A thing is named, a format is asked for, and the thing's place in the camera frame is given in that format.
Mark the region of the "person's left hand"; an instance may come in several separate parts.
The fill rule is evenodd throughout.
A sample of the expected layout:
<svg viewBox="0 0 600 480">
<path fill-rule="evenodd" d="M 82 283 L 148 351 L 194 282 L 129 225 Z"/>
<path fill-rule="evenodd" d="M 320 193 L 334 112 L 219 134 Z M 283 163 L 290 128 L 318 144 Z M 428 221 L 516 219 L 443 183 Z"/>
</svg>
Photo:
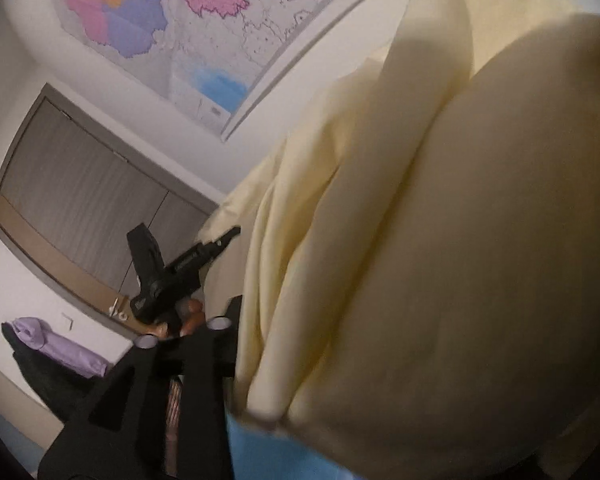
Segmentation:
<svg viewBox="0 0 600 480">
<path fill-rule="evenodd" d="M 151 301 L 140 311 L 140 319 L 148 321 L 140 336 L 167 340 L 192 334 L 199 326 L 204 325 L 206 314 L 204 304 L 199 299 L 190 297 L 170 304 Z"/>
</svg>

